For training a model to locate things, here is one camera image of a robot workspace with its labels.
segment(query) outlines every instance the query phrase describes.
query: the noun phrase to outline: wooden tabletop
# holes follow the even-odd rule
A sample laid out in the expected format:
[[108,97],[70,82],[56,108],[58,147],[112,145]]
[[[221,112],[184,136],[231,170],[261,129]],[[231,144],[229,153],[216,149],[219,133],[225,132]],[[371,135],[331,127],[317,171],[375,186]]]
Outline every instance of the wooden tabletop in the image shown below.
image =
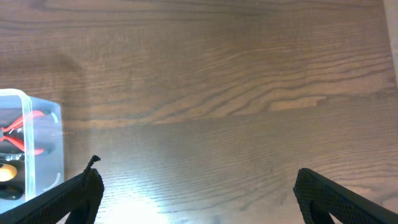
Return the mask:
[[301,167],[398,212],[382,0],[3,1],[0,77],[102,158],[97,223],[303,223]]

